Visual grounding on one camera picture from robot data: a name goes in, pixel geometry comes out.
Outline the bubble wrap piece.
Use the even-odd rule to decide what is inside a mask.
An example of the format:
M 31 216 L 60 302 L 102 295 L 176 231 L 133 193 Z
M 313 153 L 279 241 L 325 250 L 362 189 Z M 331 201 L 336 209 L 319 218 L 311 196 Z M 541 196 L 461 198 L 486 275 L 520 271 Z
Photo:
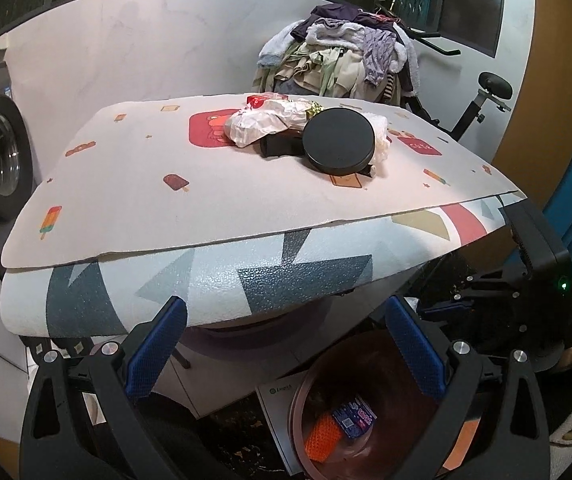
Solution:
M 364 112 L 363 116 L 373 127 L 375 137 L 375 151 L 371 159 L 372 174 L 378 174 L 383 163 L 388 158 L 390 141 L 388 139 L 389 120 L 385 116 Z

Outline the black round lid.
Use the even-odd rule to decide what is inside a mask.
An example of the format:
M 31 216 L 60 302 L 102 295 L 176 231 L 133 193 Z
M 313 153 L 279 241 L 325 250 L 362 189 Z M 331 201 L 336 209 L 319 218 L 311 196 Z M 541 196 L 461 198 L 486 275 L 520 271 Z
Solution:
M 344 177 L 364 170 L 375 154 L 375 132 L 355 110 L 333 107 L 314 115 L 302 130 L 310 163 L 323 174 Z

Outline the white plastic bag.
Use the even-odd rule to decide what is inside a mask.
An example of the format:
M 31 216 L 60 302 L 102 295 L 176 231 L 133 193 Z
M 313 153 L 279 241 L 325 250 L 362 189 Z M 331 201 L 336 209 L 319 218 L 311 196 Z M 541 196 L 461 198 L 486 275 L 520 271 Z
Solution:
M 225 136 L 237 148 L 246 148 L 265 136 L 301 131 L 309 120 L 312 105 L 312 101 L 289 99 L 268 99 L 259 107 L 247 104 L 225 122 Z

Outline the gold foil wrapper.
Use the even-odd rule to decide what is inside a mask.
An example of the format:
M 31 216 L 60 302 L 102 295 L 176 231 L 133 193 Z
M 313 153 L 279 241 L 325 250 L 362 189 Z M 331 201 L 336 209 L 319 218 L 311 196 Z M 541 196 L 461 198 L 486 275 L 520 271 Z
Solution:
M 323 110 L 324 107 L 318 102 L 310 102 L 307 104 L 307 109 L 305 110 L 305 114 L 307 114 L 307 120 L 310 120 L 317 114 L 322 113 Z

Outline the brown round trash bin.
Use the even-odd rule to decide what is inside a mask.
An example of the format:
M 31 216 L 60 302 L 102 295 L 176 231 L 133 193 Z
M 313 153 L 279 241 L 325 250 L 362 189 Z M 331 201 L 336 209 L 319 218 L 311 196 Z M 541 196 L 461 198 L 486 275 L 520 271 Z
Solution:
M 403 464 L 438 408 L 385 330 L 351 336 L 305 373 L 289 437 L 308 479 L 384 479 Z

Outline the orange mesh trash piece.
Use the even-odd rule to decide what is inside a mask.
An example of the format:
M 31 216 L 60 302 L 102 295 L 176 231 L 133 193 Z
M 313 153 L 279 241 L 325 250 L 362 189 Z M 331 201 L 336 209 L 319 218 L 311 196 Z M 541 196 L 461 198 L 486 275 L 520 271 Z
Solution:
M 304 451 L 312 462 L 324 463 L 330 457 L 344 433 L 329 413 L 322 415 L 314 424 L 304 442 Z

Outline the blue purple small package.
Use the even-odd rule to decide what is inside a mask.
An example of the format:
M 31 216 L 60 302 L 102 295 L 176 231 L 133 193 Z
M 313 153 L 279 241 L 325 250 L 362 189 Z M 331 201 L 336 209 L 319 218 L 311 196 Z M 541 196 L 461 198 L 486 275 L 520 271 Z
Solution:
M 359 396 L 341 404 L 331 412 L 331 417 L 348 439 L 354 440 L 367 434 L 377 420 L 376 414 Z

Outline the white flat box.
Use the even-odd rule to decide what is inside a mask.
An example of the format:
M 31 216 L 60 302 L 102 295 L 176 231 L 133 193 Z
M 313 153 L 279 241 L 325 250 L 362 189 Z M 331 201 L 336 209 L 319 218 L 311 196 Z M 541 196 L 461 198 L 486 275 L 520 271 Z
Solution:
M 289 436 L 289 413 L 291 402 L 303 382 L 304 372 L 279 378 L 275 382 L 255 388 L 267 426 L 277 452 L 289 476 L 302 471 Z

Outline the black exercise bike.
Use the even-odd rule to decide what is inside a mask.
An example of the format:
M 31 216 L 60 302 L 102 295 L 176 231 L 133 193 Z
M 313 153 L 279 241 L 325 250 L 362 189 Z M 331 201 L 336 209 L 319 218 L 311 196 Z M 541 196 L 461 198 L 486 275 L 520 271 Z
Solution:
M 420 104 L 450 130 L 479 91 L 483 72 L 501 76 L 514 94 L 525 74 L 535 0 L 393 0 L 417 54 Z

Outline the white cartoon print mat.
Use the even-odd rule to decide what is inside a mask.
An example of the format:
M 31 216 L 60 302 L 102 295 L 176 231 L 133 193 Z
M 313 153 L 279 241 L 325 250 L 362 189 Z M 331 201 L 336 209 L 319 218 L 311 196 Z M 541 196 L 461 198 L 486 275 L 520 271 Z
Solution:
M 242 94 L 123 102 L 99 110 L 65 147 L 19 214 L 7 269 L 154 252 L 468 202 L 514 183 L 429 122 L 396 106 L 323 99 L 388 122 L 374 177 L 333 184 L 293 157 L 210 146 Z

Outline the pile of clothes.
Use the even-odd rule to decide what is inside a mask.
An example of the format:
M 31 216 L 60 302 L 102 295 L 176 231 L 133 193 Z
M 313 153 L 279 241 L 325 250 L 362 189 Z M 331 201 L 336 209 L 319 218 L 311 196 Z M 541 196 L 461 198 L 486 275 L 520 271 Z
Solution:
M 260 50 L 252 89 L 399 106 L 418 96 L 418 56 L 393 14 L 351 4 L 315 6 Z

